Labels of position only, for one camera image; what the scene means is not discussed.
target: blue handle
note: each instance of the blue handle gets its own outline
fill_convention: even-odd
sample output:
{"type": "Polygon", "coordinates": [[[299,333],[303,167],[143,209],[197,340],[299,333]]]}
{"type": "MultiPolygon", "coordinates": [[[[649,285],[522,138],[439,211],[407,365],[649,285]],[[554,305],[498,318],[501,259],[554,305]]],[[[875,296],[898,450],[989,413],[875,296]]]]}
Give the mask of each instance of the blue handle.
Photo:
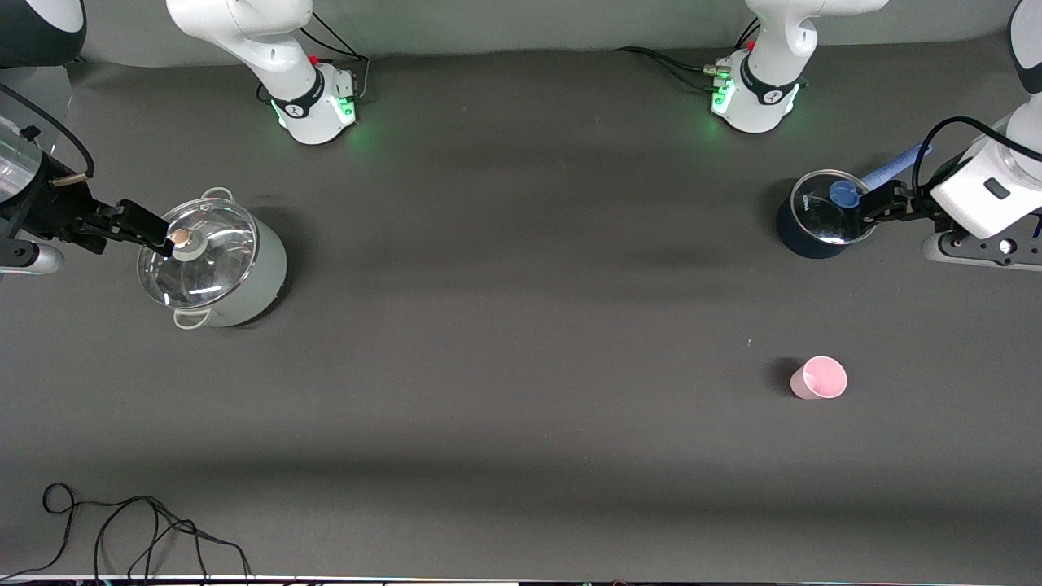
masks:
{"type": "MultiPolygon", "coordinates": [[[[890,163],[865,175],[862,181],[868,187],[868,191],[883,187],[887,181],[900,174],[901,171],[915,164],[915,157],[919,154],[920,148],[922,148],[922,143],[898,154],[890,163]]],[[[929,154],[933,150],[934,145],[928,145],[925,154],[929,154]]],[[[857,207],[858,202],[861,201],[861,196],[862,194],[858,193],[858,186],[850,181],[836,181],[828,189],[828,198],[840,207],[857,207]]]]}

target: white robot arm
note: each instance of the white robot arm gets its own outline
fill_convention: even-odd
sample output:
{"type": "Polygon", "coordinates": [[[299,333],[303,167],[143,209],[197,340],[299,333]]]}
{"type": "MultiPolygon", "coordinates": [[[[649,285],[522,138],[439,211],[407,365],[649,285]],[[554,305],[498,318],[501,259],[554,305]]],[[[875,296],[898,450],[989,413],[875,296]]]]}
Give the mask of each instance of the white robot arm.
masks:
{"type": "Polygon", "coordinates": [[[824,259],[864,240],[879,223],[929,219],[935,234],[922,249],[932,261],[1042,271],[1039,32],[1042,0],[1020,0],[1010,19],[1009,48],[1021,86],[1031,95],[1026,103],[992,127],[965,116],[935,125],[914,155],[911,188],[893,179],[874,188],[863,184],[864,193],[850,205],[834,197],[839,184],[834,177],[839,173],[808,175],[804,179],[823,176],[825,181],[807,184],[803,205],[792,204],[797,195],[794,190],[779,207],[777,225],[783,242],[798,254],[824,259]],[[929,144],[943,128],[957,123],[973,126],[983,136],[941,165],[928,180],[920,181],[929,144]],[[842,236],[838,244],[833,235],[842,236]]]}
{"type": "Polygon", "coordinates": [[[355,121],[354,79],[313,64],[289,33],[312,18],[312,0],[167,0],[174,23],[245,63],[272,96],[279,123],[317,145],[355,121]]]}
{"type": "MultiPolygon", "coordinates": [[[[72,62],[83,47],[86,18],[80,0],[0,2],[0,69],[51,67],[72,62]]],[[[60,240],[96,254],[108,241],[127,241],[169,255],[167,223],[133,201],[108,205],[94,199],[88,180],[94,160],[60,121],[0,83],[9,101],[0,103],[0,278],[6,273],[47,274],[64,262],[61,250],[43,241],[60,240]],[[35,142],[40,129],[19,127],[4,117],[25,107],[65,135],[86,164],[73,171],[35,142]],[[21,231],[34,240],[24,240],[21,231]]]]}
{"type": "MultiPolygon", "coordinates": [[[[1042,151],[1042,1],[1021,0],[1010,19],[1009,40],[1031,98],[1010,117],[1006,136],[1042,151]]],[[[1042,209],[1042,163],[982,137],[961,165],[931,195],[975,238],[991,238],[1042,209]]]]}
{"type": "Polygon", "coordinates": [[[743,132],[766,132],[792,109],[796,80],[818,47],[810,19],[878,10],[889,0],[746,0],[760,19],[752,51],[744,48],[717,60],[729,67],[731,81],[721,90],[712,112],[743,132]]]}

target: paper cup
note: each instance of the paper cup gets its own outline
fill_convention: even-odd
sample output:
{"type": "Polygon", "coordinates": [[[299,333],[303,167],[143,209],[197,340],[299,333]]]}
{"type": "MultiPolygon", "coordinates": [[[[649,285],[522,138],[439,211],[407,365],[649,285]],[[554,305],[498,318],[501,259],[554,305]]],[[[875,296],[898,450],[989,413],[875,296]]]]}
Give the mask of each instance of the paper cup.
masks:
{"type": "Polygon", "coordinates": [[[799,398],[836,398],[846,390],[843,365],[828,357],[814,357],[797,370],[789,385],[799,398]]]}

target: black cable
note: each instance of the black cable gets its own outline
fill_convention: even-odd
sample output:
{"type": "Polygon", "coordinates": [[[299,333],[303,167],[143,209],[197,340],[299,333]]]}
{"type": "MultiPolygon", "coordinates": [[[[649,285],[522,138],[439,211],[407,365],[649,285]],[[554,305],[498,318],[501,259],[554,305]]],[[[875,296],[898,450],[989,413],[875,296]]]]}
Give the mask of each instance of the black cable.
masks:
{"type": "Polygon", "coordinates": [[[678,62],[678,60],[676,60],[676,59],[674,59],[674,58],[672,58],[672,57],[670,57],[668,55],[664,55],[664,54],[660,53],[659,51],[654,51],[652,49],[646,49],[644,47],[621,47],[619,49],[616,49],[616,51],[625,51],[627,53],[639,53],[639,54],[642,54],[642,55],[647,55],[647,56],[651,57],[651,59],[653,59],[656,64],[659,64],[663,68],[665,68],[666,71],[670,75],[672,75],[673,77],[675,77],[677,80],[679,80],[681,83],[684,83],[688,88],[691,88],[693,90],[697,90],[699,92],[706,92],[706,93],[710,93],[710,94],[712,94],[713,92],[716,91],[716,88],[713,88],[711,86],[699,86],[698,83],[695,83],[694,81],[692,81],[692,80],[688,79],[687,77],[684,77],[683,75],[680,75],[679,72],[675,71],[670,66],[671,65],[675,65],[676,67],[683,66],[684,68],[686,68],[685,69],[686,71],[698,71],[699,73],[701,73],[701,71],[702,71],[701,68],[695,69],[694,66],[690,66],[690,65],[680,63],[680,62],[678,62]]]}
{"type": "Polygon", "coordinates": [[[365,68],[365,70],[363,71],[363,74],[362,74],[362,90],[358,91],[358,92],[355,92],[356,99],[362,99],[363,97],[365,97],[366,91],[369,89],[369,68],[372,65],[372,59],[370,59],[369,56],[363,55],[362,53],[355,51],[354,47],[351,47],[351,45],[349,45],[347,43],[347,41],[344,41],[344,39],[340,34],[338,34],[336,30],[333,30],[328,24],[326,24],[326,22],[324,20],[322,20],[322,17],[320,17],[318,15],[318,13],[313,13],[313,14],[315,15],[315,20],[319,21],[319,24],[321,24],[323,28],[325,28],[326,30],[328,30],[329,34],[332,34],[337,39],[337,41],[340,41],[340,43],[342,45],[344,45],[344,47],[347,49],[347,51],[343,51],[343,50],[338,49],[336,47],[331,47],[331,46],[323,43],[322,41],[319,41],[318,39],[316,39],[312,33],[307,32],[306,30],[300,29],[300,31],[304,33],[304,36],[311,39],[312,41],[314,41],[315,43],[318,43],[319,45],[325,47],[326,49],[329,49],[330,51],[334,51],[337,53],[340,53],[342,55],[347,55],[349,57],[354,57],[355,59],[357,59],[357,60],[363,62],[363,63],[366,64],[366,68],[365,68]]]}
{"type": "Polygon", "coordinates": [[[76,150],[79,151],[79,154],[83,157],[83,161],[86,162],[86,170],[83,171],[83,174],[86,175],[88,177],[94,176],[94,157],[91,156],[91,153],[86,150],[86,147],[83,146],[83,143],[79,142],[79,139],[76,138],[76,135],[73,135],[68,128],[65,127],[65,124],[61,124],[60,122],[57,121],[56,118],[54,118],[50,114],[47,114],[47,111],[30,102],[24,96],[22,96],[21,94],[19,94],[15,90],[11,90],[10,88],[8,88],[3,83],[0,83],[0,92],[7,94],[20,104],[36,113],[38,116],[46,120],[51,126],[54,126],[55,128],[58,129],[59,132],[65,135],[65,137],[69,139],[69,142],[71,142],[73,146],[76,147],[76,150]]]}
{"type": "Polygon", "coordinates": [[[695,73],[702,72],[702,68],[700,66],[686,64],[684,62],[676,60],[665,53],[655,51],[654,49],[648,49],[647,47],[634,47],[634,46],[619,47],[618,49],[616,49],[616,51],[625,51],[627,53],[640,53],[642,55],[647,55],[655,60],[665,62],[677,69],[683,69],[684,71],[693,71],[695,73]]]}
{"type": "Polygon", "coordinates": [[[919,147],[919,152],[917,152],[915,155],[915,164],[912,166],[912,193],[920,201],[922,197],[923,188],[924,187],[929,189],[934,188],[933,178],[926,186],[919,185],[919,171],[922,167],[922,160],[924,156],[926,156],[926,149],[929,147],[929,144],[934,142],[934,138],[937,137],[937,133],[940,132],[942,129],[944,129],[945,126],[948,126],[949,124],[968,124],[979,130],[989,139],[1001,144],[1002,146],[1009,148],[1010,150],[1019,152],[1020,154],[1033,161],[1042,162],[1042,153],[1036,152],[1025,147],[1024,145],[1010,139],[1006,135],[1002,135],[1001,132],[995,130],[991,126],[988,126],[984,122],[981,122],[979,120],[975,120],[973,118],[969,118],[967,116],[953,116],[951,118],[942,120],[936,126],[934,126],[929,132],[926,133],[926,138],[923,139],[922,141],[922,146],[919,147]]]}
{"type": "Polygon", "coordinates": [[[752,33],[760,30],[760,25],[756,24],[756,21],[759,20],[760,19],[752,19],[752,22],[749,23],[749,26],[745,27],[745,30],[742,32],[742,35],[739,36],[738,41],[735,43],[736,49],[741,49],[742,45],[745,44],[745,42],[748,41],[750,36],[752,36],[752,33]]]}
{"type": "Polygon", "coordinates": [[[742,34],[738,35],[738,41],[735,42],[735,48],[736,49],[740,49],[741,45],[742,45],[742,41],[745,40],[746,38],[748,38],[750,34],[752,34],[752,30],[753,30],[752,27],[758,22],[760,22],[760,17],[752,17],[752,20],[749,21],[749,24],[745,25],[745,30],[742,31],[742,34]]]}
{"type": "Polygon", "coordinates": [[[95,507],[104,507],[104,508],[113,508],[113,507],[115,507],[116,508],[116,510],[113,511],[113,513],[110,515],[108,515],[108,517],[102,523],[101,529],[98,531],[98,535],[97,535],[97,537],[95,538],[95,541],[94,541],[94,579],[95,579],[95,584],[100,583],[101,577],[100,577],[100,569],[99,569],[98,560],[99,560],[99,557],[100,557],[100,554],[101,554],[101,543],[104,540],[105,530],[108,529],[109,523],[111,523],[111,521],[120,513],[122,513],[126,508],[128,508],[129,506],[131,506],[131,505],[133,505],[135,503],[145,503],[152,510],[152,515],[153,515],[152,540],[149,543],[148,547],[146,547],[145,551],[142,552],[142,554],[140,556],[138,556],[138,558],[133,561],[133,563],[130,564],[130,567],[127,568],[127,579],[128,580],[131,580],[131,575],[133,572],[133,568],[138,565],[139,562],[141,562],[142,558],[145,558],[145,573],[144,573],[144,580],[142,581],[142,583],[143,583],[144,586],[147,586],[147,584],[148,584],[148,577],[151,573],[152,553],[153,553],[155,546],[171,531],[176,532],[176,533],[182,533],[182,534],[185,534],[185,535],[191,535],[195,539],[196,558],[199,561],[199,568],[202,571],[202,575],[203,575],[204,579],[206,579],[209,576],[209,572],[206,570],[206,565],[203,563],[202,550],[201,550],[200,543],[199,543],[200,540],[209,541],[210,543],[216,543],[218,545],[226,545],[226,546],[234,548],[239,553],[240,560],[242,561],[242,564],[243,564],[243,578],[248,581],[249,577],[253,575],[253,570],[250,568],[249,560],[246,558],[246,553],[243,551],[242,547],[240,547],[238,544],[232,543],[230,541],[225,541],[223,539],[214,537],[213,535],[209,535],[208,533],[206,533],[206,532],[200,530],[198,527],[196,527],[195,522],[193,522],[192,520],[190,520],[190,519],[182,519],[182,518],[178,517],[177,515],[171,513],[170,510],[167,508],[167,506],[164,505],[163,502],[160,502],[159,499],[155,498],[154,496],[150,496],[150,495],[147,495],[147,494],[142,494],[142,495],[138,495],[138,496],[131,496],[130,498],[127,498],[125,500],[120,500],[119,503],[101,503],[101,502],[98,502],[98,500],[77,500],[76,499],[76,493],[73,492],[72,488],[69,487],[69,485],[64,484],[64,483],[54,483],[54,484],[51,484],[47,488],[44,489],[44,495],[43,495],[43,499],[42,500],[43,500],[44,511],[46,511],[47,513],[52,514],[52,515],[63,515],[63,514],[67,514],[68,515],[66,517],[66,527],[65,527],[64,536],[61,538],[61,546],[58,547],[58,552],[57,552],[57,554],[54,555],[54,558],[52,558],[51,561],[47,562],[45,565],[40,566],[40,567],[33,567],[33,568],[23,569],[21,571],[15,572],[15,573],[10,573],[10,575],[4,576],[3,578],[0,578],[0,582],[5,582],[7,580],[10,580],[11,578],[15,578],[15,577],[18,577],[18,576],[22,576],[24,573],[28,573],[28,572],[31,572],[31,571],[45,570],[45,569],[51,567],[52,565],[54,565],[55,563],[57,563],[57,561],[65,554],[66,548],[69,546],[69,535],[72,532],[72,521],[73,521],[73,517],[75,516],[76,511],[80,507],[83,507],[84,505],[92,505],[92,506],[95,506],[95,507]],[[60,489],[65,490],[66,494],[69,495],[69,506],[66,507],[66,508],[64,508],[64,509],[53,509],[53,508],[51,508],[51,505],[50,505],[51,493],[56,488],[60,488],[60,489]],[[159,518],[160,517],[165,521],[167,521],[167,526],[168,526],[167,529],[164,530],[162,533],[159,532],[159,518]]]}
{"type": "Polygon", "coordinates": [[[270,93],[268,94],[268,99],[266,100],[266,99],[264,99],[264,98],[260,97],[260,90],[264,90],[266,92],[268,91],[268,89],[264,87],[264,83],[257,83],[257,90],[256,90],[256,92],[254,92],[254,95],[256,96],[257,101],[260,102],[260,103],[263,103],[263,104],[269,103],[269,100],[271,100],[271,94],[270,93]]]}
{"type": "Polygon", "coordinates": [[[319,41],[318,39],[316,39],[311,32],[307,32],[306,30],[304,30],[302,28],[300,29],[300,32],[304,33],[304,36],[306,36],[306,38],[311,39],[312,41],[314,41],[315,44],[321,45],[321,46],[325,47],[326,49],[329,49],[330,51],[333,51],[336,53],[340,53],[342,55],[347,55],[349,57],[354,57],[355,59],[357,59],[359,62],[366,60],[367,58],[369,58],[369,57],[363,57],[362,55],[359,55],[357,53],[353,53],[353,52],[349,53],[349,52],[347,52],[347,51],[345,51],[343,49],[338,49],[337,47],[333,47],[332,45],[327,45],[326,43],[323,43],[322,41],[319,41]]]}
{"type": "Polygon", "coordinates": [[[351,51],[352,55],[354,55],[354,56],[356,56],[356,57],[358,57],[359,59],[363,59],[363,60],[368,60],[369,59],[369,57],[364,56],[362,54],[358,54],[358,52],[355,51],[353,47],[351,47],[350,45],[347,44],[347,41],[344,41],[343,39],[341,39],[340,34],[337,34],[336,30],[333,30],[332,28],[329,28],[329,25],[327,25],[325,23],[325,21],[322,20],[322,17],[320,17],[318,15],[318,13],[314,13],[314,15],[315,15],[315,20],[319,21],[319,24],[321,24],[323,28],[325,28],[326,30],[328,30],[329,34],[332,34],[333,38],[337,39],[337,41],[340,41],[341,45],[347,47],[347,50],[351,51]]]}

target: stainless steel pot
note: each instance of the stainless steel pot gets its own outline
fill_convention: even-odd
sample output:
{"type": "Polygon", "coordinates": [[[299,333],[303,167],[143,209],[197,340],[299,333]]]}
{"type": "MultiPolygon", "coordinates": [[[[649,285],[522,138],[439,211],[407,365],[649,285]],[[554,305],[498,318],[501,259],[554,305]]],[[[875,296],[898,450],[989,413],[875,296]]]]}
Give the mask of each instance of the stainless steel pot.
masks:
{"type": "Polygon", "coordinates": [[[165,259],[142,248],[138,276],[149,296],[174,311],[177,327],[238,325],[278,296],[286,280],[282,241],[230,191],[209,189],[163,219],[174,254],[165,259]]]}

